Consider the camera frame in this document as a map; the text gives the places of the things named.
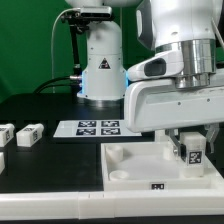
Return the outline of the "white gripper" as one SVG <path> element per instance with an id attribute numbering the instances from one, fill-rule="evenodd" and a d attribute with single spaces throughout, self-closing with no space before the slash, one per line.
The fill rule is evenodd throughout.
<path id="1" fill-rule="evenodd" d="M 183 68 L 180 50 L 158 53 L 129 68 L 128 79 L 133 84 L 125 93 L 124 119 L 132 132 L 168 129 L 165 134 L 173 144 L 174 155 L 185 161 L 186 146 L 178 141 L 174 128 L 207 124 L 206 152 L 215 151 L 218 123 L 224 122 L 224 68 L 211 76 L 209 86 L 178 91 L 173 75 Z"/>

